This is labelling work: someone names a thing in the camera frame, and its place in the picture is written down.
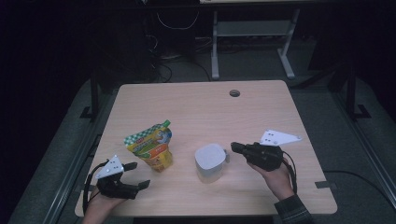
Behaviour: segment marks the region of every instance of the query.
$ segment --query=white plastic container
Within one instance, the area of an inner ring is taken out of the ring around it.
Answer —
[[[230,156],[219,144],[209,144],[195,151],[195,163],[199,179],[205,183],[213,183],[222,175],[223,163]]]

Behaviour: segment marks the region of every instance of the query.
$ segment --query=juice pouch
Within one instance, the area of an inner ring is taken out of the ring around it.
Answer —
[[[170,123],[166,120],[163,124],[156,124],[124,139],[126,148],[157,172],[172,165],[172,153],[168,147],[172,137],[168,129]]]

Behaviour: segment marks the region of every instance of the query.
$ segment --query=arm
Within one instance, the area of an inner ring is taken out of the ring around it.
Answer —
[[[284,223],[312,223],[311,214],[298,195],[293,192],[289,171],[285,164],[282,163],[278,169],[271,172],[249,162],[247,164],[262,175],[268,188],[279,199],[275,207]]]
[[[125,201],[126,199],[108,198],[102,195],[98,188],[95,188],[91,193],[91,199],[82,223],[101,224],[105,222],[113,208]]]

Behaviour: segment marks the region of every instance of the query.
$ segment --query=white tag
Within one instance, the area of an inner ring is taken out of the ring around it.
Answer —
[[[108,161],[105,167],[96,175],[96,179],[100,179],[106,176],[115,175],[123,172],[123,166],[120,162],[120,159],[115,155],[113,159]]]
[[[274,130],[266,130],[264,135],[262,136],[262,139],[260,140],[260,145],[275,147],[301,140],[302,138],[300,136],[296,136],[288,133],[280,133]]]

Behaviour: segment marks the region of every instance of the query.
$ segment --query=wire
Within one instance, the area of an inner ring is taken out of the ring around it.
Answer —
[[[203,49],[208,49],[209,47],[212,47],[212,37],[196,37],[195,40],[197,42],[201,42],[202,40],[207,40],[204,44],[201,44],[200,46],[197,46],[195,48],[195,52],[200,52]]]
[[[244,47],[241,41],[235,41],[234,38],[219,38],[218,40],[218,54],[235,54],[249,49],[249,44],[243,43],[247,45]]]
[[[369,184],[371,187],[376,189],[382,195],[382,197],[384,197],[385,201],[387,201],[387,203],[390,205],[390,207],[394,209],[392,202],[385,195],[385,193],[382,192],[382,190],[379,187],[377,187],[375,184],[373,184],[372,182],[370,182],[368,179],[364,178],[363,176],[355,174],[355,173],[352,173],[352,172],[349,172],[349,171],[342,171],[342,170],[328,170],[328,171],[324,170],[323,173],[328,173],[328,174],[347,174],[347,175],[354,175],[354,176],[360,178],[361,180],[363,180],[367,184]]]
[[[192,24],[191,24],[190,26],[188,26],[188,27],[178,27],[178,28],[177,28],[177,27],[168,26],[168,25],[166,25],[165,23],[163,23],[163,21],[162,21],[161,18],[160,18],[160,14],[157,12],[158,21],[159,21],[164,27],[169,28],[169,29],[172,29],[172,30],[188,30],[188,29],[190,29],[190,28],[195,24],[195,22],[197,21],[198,15],[199,15],[199,11],[197,11],[197,15],[196,15],[194,21],[192,22]]]
[[[212,81],[212,79],[210,78],[210,75],[209,75],[209,73],[207,73],[206,69],[203,66],[201,66],[200,64],[198,64],[197,62],[186,60],[186,61],[175,61],[175,62],[168,62],[168,63],[192,63],[192,64],[195,64],[198,67],[202,68],[202,70],[204,70],[204,72],[206,74],[206,77],[207,77],[207,80],[208,81]]]
[[[87,182],[85,183],[84,186],[84,192],[83,192],[83,197],[82,197],[82,211],[85,212],[87,211],[88,208],[88,191],[89,191],[89,187],[92,181],[92,176],[93,174],[96,172],[97,169],[99,169],[100,167],[103,167],[107,164],[108,161],[102,162],[99,165],[97,165],[95,168],[93,168],[93,170],[91,171],[91,173],[88,175],[87,177]]]
[[[171,80],[171,78],[172,78],[172,75],[173,75],[172,69],[171,69],[170,67],[166,66],[166,65],[163,64],[163,63],[160,63],[159,66],[162,66],[162,67],[164,67],[164,68],[166,68],[166,69],[169,70],[169,77],[168,77],[167,79],[164,79],[164,77],[163,77],[163,75],[161,74],[161,72],[159,72],[159,74],[160,74],[159,78],[161,79],[161,82],[162,82],[162,83],[167,83],[167,82],[169,82],[169,81]]]
[[[152,47],[152,50],[155,50],[156,48],[157,48],[157,46],[158,46],[158,39],[157,39],[157,37],[155,37],[155,35],[146,35],[146,37],[148,37],[149,39],[154,39],[155,40],[155,44],[154,44],[154,47]]]
[[[294,193],[297,193],[297,170],[296,170],[296,166],[295,166],[295,164],[294,164],[294,160],[291,158],[291,156],[289,155],[289,153],[287,153],[287,152],[285,152],[285,151],[282,151],[282,152],[285,153],[286,155],[288,155],[288,157],[289,157],[290,160],[291,160],[291,163],[293,164],[294,172],[293,172],[293,169],[291,169],[291,166],[290,166],[289,164],[287,164],[287,163],[285,162],[285,160],[282,160],[282,162],[286,165],[286,167],[287,167],[288,170],[289,170],[290,177],[291,177],[291,184],[293,185],[293,191],[294,191]]]
[[[91,201],[94,197],[96,197],[98,194],[100,194],[100,191],[96,192],[95,195],[93,195],[93,196],[90,198],[90,201]]]

